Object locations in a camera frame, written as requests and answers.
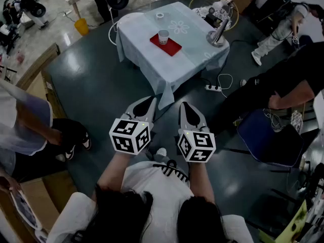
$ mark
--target gray floor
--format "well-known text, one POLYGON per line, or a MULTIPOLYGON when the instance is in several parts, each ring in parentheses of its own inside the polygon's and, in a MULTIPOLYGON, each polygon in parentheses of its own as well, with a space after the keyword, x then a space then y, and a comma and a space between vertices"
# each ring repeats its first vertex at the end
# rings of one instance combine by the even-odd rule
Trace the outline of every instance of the gray floor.
MULTIPOLYGON (((46 18, 50 21, 50 25, 45 29, 39 30, 38 26, 33 25, 27 30, 20 29, 21 38, 15 42, 15 48, 9 53, 8 67, 17 71, 14 75, 9 72, 9 78, 12 83, 16 83, 32 63, 52 44, 59 45, 61 51, 66 50, 70 45, 79 40, 82 36, 74 28, 74 23, 63 17, 63 11, 72 10, 68 15, 73 20, 77 20, 73 6, 70 6, 65 0, 37 0, 43 4, 46 9, 46 18), (25 55, 25 60, 19 64, 16 60, 18 52, 25 55)), ((149 4, 158 0, 129 0, 129 4, 122 10, 128 12, 140 6, 149 4)), ((97 5, 94 0, 80 0, 77 2, 81 17, 84 17, 88 25, 97 26, 103 22, 98 12, 97 5)))
MULTIPOLYGON (((176 0, 158 1, 152 7, 172 1, 176 0)), ((139 10, 144 12, 148 9, 143 7, 139 10)), ((111 23, 106 23, 78 40, 48 67, 68 117, 81 122, 92 137, 92 150, 85 152, 77 149, 76 156, 67 164, 78 190, 87 195, 92 193, 97 179, 114 154, 108 134, 114 119, 120 117, 132 102, 153 95, 149 82, 139 69, 134 69, 129 61, 119 63, 116 47, 108 40, 110 26, 111 23)), ((225 33, 229 42, 240 39, 255 44, 232 44, 223 73, 230 73, 234 82, 225 94, 236 90, 240 79, 262 73, 287 56, 282 45, 263 59, 262 67, 257 66, 251 51, 256 48, 261 36, 262 33, 245 17, 240 17, 237 27, 225 33)), ((216 82, 216 75, 217 71, 202 73, 213 83, 216 82)), ((221 82, 227 86, 230 80, 224 77, 221 82)), ((155 152, 159 147, 165 147, 168 156, 185 170, 187 164, 181 155, 177 155, 174 139, 180 104, 183 101, 193 104, 208 119, 224 100, 220 93, 205 91, 204 85, 200 78, 192 78, 184 83, 175 92, 175 103, 153 128, 157 135, 150 150, 155 152)), ((156 117, 163 111, 157 111, 156 117)), ((228 136, 225 132, 217 140, 224 138, 227 138, 226 147, 246 150, 236 134, 228 136)), ((287 193, 287 174, 271 173, 269 170, 273 167, 258 163, 247 154, 221 150, 210 159, 207 168, 217 204, 224 215, 237 214, 253 219, 256 216, 251 217, 253 206, 261 196, 270 194, 271 188, 287 193)), ((289 175, 289 188, 298 175, 297 171, 289 175)), ((293 188, 287 194, 295 197, 296 190, 293 188)))

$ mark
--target clear plastic cup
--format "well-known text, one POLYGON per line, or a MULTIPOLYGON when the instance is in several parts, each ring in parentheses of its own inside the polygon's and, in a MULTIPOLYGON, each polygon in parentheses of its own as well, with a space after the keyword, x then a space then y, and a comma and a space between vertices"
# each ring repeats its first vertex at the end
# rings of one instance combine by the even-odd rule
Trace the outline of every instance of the clear plastic cup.
POLYGON ((158 32, 158 41, 160 42, 161 45, 165 45, 168 42, 169 36, 170 36, 169 31, 160 30, 158 32))

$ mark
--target blue chair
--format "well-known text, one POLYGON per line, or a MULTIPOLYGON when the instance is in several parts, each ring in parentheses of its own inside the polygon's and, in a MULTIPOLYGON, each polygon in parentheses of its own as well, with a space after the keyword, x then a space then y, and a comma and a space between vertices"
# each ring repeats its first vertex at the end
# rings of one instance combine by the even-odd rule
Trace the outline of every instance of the blue chair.
POLYGON ((258 109, 243 119, 237 132, 257 161, 287 168, 299 167, 304 140, 293 126, 287 125, 275 132, 271 120, 258 109))

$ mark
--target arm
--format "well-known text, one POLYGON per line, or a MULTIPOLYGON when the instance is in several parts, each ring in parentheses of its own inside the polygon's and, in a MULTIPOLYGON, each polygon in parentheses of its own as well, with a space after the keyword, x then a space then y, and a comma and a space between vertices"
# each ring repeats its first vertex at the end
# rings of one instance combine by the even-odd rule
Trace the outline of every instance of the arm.
POLYGON ((269 108, 271 109, 287 109, 298 106, 314 99, 315 95, 307 80, 301 81, 289 94, 280 98, 276 93, 269 99, 269 108))
POLYGON ((295 13, 294 16, 292 17, 292 29, 293 29, 294 36, 297 36, 298 22, 302 19, 304 19, 304 16, 300 12, 295 13))
POLYGON ((61 132, 51 129, 49 126, 43 124, 37 116, 35 116, 27 107, 22 103, 17 102, 17 121, 26 126, 27 128, 42 135, 51 144, 60 145, 62 141, 61 132))
POLYGON ((215 203, 214 192, 205 163, 192 163, 190 165, 190 190, 194 196, 202 196, 207 201, 215 203))
POLYGON ((122 188, 125 170, 131 155, 116 152, 105 171, 98 180, 98 185, 103 190, 120 191, 122 188))
MULTIPOLYGON (((16 194, 18 190, 21 190, 21 187, 17 183, 17 181, 14 178, 12 178, 10 175, 8 175, 7 172, 1 166, 0 166, 0 177, 4 177, 8 181, 10 187, 12 188, 12 192, 14 194, 16 194)), ((9 193, 9 190, 2 185, 0 185, 0 190, 9 193)))

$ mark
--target yellow bucket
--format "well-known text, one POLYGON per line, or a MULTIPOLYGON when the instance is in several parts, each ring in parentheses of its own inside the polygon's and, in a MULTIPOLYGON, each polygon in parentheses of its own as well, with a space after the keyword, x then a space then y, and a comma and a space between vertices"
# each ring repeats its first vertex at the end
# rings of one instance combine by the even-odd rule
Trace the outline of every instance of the yellow bucket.
POLYGON ((89 33, 89 28, 87 26, 87 21, 85 20, 85 18, 78 19, 75 22, 74 26, 82 36, 89 33))

